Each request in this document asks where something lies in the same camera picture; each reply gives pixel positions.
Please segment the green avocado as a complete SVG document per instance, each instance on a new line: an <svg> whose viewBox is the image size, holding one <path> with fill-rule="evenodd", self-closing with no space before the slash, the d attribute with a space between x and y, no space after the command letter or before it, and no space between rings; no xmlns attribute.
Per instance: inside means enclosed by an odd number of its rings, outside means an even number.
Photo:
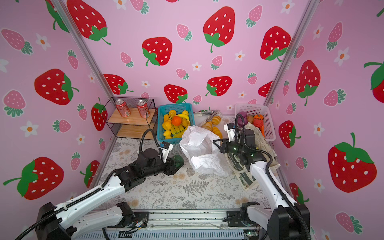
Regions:
<svg viewBox="0 0 384 240"><path fill-rule="evenodd" d="M180 155L175 155L174 161L176 169L180 169L184 165L184 159Z"/></svg>

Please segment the white plastic bag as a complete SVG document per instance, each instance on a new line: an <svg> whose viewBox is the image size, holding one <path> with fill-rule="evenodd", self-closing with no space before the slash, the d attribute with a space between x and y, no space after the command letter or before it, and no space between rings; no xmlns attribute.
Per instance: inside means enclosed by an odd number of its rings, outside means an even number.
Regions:
<svg viewBox="0 0 384 240"><path fill-rule="evenodd" d="M189 126L180 141L180 147L195 172L228 177L232 174L226 157L213 141L219 137L197 126Z"/></svg>

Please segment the beige canvas tote bag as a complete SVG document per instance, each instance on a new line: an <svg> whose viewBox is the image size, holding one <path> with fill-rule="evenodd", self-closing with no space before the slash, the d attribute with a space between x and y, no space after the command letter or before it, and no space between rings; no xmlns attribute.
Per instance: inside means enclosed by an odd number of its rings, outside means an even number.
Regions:
<svg viewBox="0 0 384 240"><path fill-rule="evenodd" d="M225 154L230 168L235 173L244 191L254 190L259 186L259 182L251 174L251 164L256 162L272 163L272 169L277 169L280 165L276 162L277 154L267 143L259 128L248 123L243 128L236 128L234 123L224 126L228 134L229 142L237 142L249 148L244 155Z"/></svg>

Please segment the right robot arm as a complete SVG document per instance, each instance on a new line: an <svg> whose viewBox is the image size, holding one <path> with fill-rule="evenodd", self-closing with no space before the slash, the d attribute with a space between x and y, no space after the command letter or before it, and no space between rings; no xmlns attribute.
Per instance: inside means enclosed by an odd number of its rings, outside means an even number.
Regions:
<svg viewBox="0 0 384 240"><path fill-rule="evenodd" d="M247 129L242 114L234 123L225 125L228 138L214 140L213 144L224 154L234 173L249 173L259 184L270 208L258 202L242 204L238 214L231 214L224 222L240 222L246 227L259 226L259 240L309 240L310 211L292 198L273 175L270 166L273 156L256 147L256 135Z"/></svg>

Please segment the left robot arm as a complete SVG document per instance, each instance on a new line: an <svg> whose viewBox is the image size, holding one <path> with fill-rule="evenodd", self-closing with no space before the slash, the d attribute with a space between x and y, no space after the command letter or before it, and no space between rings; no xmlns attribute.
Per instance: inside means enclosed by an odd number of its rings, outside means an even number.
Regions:
<svg viewBox="0 0 384 240"><path fill-rule="evenodd" d="M35 231L39 240L74 240L105 227L125 227L133 222L134 214L127 203L120 203L100 213L92 213L106 201L122 195L144 183L147 177L172 176L184 165L184 159L169 157L171 144L156 143L155 149L139 145L137 159L109 173L106 180L82 195L54 206L47 203L39 210L36 223L24 230L18 240Z"/></svg>

